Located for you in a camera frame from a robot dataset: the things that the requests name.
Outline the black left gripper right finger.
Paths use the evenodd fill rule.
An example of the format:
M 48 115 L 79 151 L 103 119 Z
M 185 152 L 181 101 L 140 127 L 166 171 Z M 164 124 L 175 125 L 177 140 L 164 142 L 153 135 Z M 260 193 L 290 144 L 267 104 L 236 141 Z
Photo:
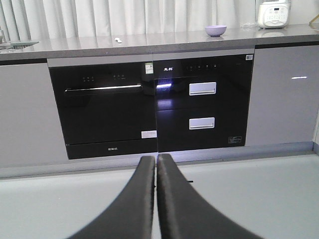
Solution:
M 166 153 L 157 159 L 157 202 L 163 239 L 259 238 L 210 205 Z

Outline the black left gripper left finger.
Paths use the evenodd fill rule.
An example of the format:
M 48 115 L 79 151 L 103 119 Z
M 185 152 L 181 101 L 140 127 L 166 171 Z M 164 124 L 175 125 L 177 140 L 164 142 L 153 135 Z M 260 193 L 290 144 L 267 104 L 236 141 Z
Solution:
M 71 239 L 150 239 L 154 214 L 155 158 L 141 157 L 116 199 Z

